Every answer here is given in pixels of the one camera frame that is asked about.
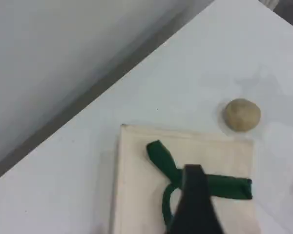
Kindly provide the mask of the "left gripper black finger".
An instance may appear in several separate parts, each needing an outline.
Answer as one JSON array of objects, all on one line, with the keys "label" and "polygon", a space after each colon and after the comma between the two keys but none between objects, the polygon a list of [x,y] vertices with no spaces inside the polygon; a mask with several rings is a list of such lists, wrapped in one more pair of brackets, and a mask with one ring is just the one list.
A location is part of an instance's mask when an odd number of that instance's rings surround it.
[{"label": "left gripper black finger", "polygon": [[211,201],[208,180],[202,166],[186,165],[183,169],[182,194],[170,222],[168,234],[222,234]]}]

